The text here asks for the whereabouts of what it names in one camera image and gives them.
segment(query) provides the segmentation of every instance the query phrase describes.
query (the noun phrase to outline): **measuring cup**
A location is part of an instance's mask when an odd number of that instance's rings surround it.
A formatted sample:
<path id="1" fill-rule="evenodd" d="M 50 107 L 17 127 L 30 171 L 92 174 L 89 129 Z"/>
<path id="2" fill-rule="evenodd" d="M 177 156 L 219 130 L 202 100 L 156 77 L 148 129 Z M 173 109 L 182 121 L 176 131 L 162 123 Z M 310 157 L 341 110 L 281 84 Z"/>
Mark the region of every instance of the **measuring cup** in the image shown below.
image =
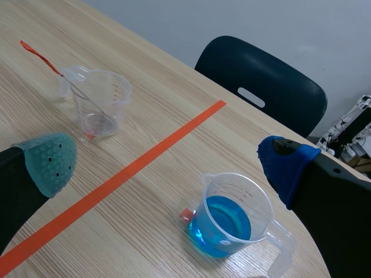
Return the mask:
<path id="1" fill-rule="evenodd" d="M 281 277 L 291 266 L 295 251 L 293 236 L 274 219 L 273 208 L 264 191 L 239 174 L 207 174 L 203 199 L 188 234 L 205 253 L 223 258 L 246 246 L 269 240 L 280 253 L 268 271 Z"/>
<path id="2" fill-rule="evenodd" d="M 62 68 L 60 72 L 87 96 L 59 77 L 59 93 L 62 97 L 73 93 L 77 122 L 84 134 L 92 137 L 114 134 L 120 128 L 123 108 L 129 103 L 129 81 L 114 72 L 89 70 L 80 65 Z"/>

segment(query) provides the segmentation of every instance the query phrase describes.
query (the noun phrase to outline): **measuring cup handle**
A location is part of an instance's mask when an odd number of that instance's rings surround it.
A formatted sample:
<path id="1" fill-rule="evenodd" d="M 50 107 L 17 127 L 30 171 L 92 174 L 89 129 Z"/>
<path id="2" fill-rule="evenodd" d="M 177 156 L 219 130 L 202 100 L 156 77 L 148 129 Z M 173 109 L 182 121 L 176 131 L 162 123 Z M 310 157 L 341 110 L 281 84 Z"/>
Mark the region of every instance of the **measuring cup handle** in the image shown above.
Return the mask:
<path id="1" fill-rule="evenodd" d="M 268 270 L 270 278 L 280 278 L 291 266 L 296 243 L 294 237 L 276 220 L 267 227 L 267 239 L 279 248 L 279 254 Z"/>

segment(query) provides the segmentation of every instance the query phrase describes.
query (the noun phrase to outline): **perforated silicone cover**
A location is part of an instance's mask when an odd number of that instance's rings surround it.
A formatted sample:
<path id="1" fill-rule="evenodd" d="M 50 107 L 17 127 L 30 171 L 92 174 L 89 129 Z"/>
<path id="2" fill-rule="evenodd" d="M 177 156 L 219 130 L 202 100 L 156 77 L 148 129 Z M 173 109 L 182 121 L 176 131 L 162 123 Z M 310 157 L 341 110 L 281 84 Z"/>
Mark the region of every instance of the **perforated silicone cover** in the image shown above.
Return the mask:
<path id="1" fill-rule="evenodd" d="M 66 133 L 51 133 L 14 146 L 23 150 L 26 168 L 46 197 L 54 197 L 71 179 L 77 150 Z"/>

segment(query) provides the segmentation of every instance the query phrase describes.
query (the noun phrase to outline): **blue liquid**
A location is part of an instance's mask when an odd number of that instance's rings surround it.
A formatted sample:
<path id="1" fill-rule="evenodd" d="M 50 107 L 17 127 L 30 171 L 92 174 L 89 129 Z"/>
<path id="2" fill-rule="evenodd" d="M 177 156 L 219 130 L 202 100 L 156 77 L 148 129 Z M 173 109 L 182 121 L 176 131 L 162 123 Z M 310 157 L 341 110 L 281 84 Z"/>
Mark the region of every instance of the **blue liquid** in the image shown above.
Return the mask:
<path id="1" fill-rule="evenodd" d="M 223 196 L 208 197 L 206 203 L 215 222 L 224 231 L 239 239 L 250 239 L 250 221 L 239 205 Z M 198 207 L 188 227 L 188 233 L 196 246 L 216 258 L 227 257 L 244 245 L 239 242 L 230 242 L 225 234 L 212 223 L 203 204 Z"/>

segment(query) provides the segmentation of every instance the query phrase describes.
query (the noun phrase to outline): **chair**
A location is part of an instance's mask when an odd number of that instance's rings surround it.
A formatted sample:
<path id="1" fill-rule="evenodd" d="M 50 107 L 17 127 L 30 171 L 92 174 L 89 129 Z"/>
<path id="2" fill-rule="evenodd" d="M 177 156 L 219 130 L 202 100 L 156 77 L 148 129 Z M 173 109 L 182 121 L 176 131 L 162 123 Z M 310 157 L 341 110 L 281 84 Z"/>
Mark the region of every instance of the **chair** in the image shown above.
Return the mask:
<path id="1" fill-rule="evenodd" d="M 267 52 L 232 36 L 214 39 L 195 69 L 307 137 L 327 108 L 325 92 L 311 79 Z M 264 101 L 259 107 L 241 95 L 244 88 Z"/>

